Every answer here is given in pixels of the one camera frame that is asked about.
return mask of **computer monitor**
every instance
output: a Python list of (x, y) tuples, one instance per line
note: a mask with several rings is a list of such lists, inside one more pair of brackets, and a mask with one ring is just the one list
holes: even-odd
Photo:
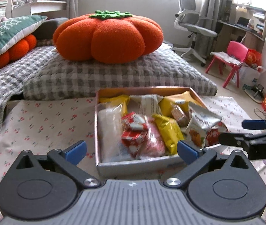
[(243, 25), (245, 27), (247, 27), (248, 23), (249, 23), (249, 19), (244, 18), (244, 17), (239, 17), (239, 20), (237, 21), (237, 24)]

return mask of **metal screw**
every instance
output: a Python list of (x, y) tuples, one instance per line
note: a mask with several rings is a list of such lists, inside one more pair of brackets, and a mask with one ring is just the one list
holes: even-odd
[(94, 186), (99, 184), (99, 181), (97, 179), (95, 179), (95, 178), (88, 178), (88, 179), (84, 180), (84, 184), (87, 187), (94, 187)]
[(166, 180), (166, 183), (170, 186), (176, 186), (181, 184), (181, 180), (178, 178), (169, 178)]

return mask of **floor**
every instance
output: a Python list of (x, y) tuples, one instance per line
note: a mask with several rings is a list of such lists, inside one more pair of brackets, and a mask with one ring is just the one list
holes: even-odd
[(226, 88), (223, 88), (223, 83), (227, 78), (229, 71), (224, 70), (223, 75), (220, 75), (218, 64), (214, 64), (212, 68), (209, 70), (208, 74), (205, 73), (206, 68), (209, 63), (206, 64), (205, 67), (201, 67), (200, 62), (196, 58), (186, 58), (190, 65), (195, 67), (201, 74), (209, 78), (211, 81), (217, 84), (218, 93), (217, 96), (228, 96), (233, 97), (236, 102), (245, 110), (245, 112), (250, 116), (251, 119), (259, 119), (257, 115), (254, 113), (254, 108), (258, 108), (262, 111), (262, 107), (260, 104), (253, 101), (246, 93), (236, 87), (235, 84), (230, 82)]

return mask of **green pillow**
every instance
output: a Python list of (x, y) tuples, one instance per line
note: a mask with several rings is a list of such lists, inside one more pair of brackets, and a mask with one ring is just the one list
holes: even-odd
[(34, 32), (46, 19), (46, 16), (31, 15), (0, 22), (0, 55)]

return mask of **gray mesh chair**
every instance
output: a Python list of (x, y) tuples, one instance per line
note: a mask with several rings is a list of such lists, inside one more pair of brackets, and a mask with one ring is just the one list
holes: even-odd
[(202, 34), (209, 37), (216, 37), (218, 34), (214, 31), (197, 25), (200, 18), (200, 9), (202, 0), (179, 0), (180, 12), (176, 13), (176, 20), (174, 27), (179, 30), (193, 32), (191, 34), (192, 44), (189, 48), (174, 47), (173, 51), (184, 52), (181, 57), (186, 57), (193, 54), (197, 59), (201, 61), (201, 66), (205, 66), (206, 60), (195, 51), (196, 35)]

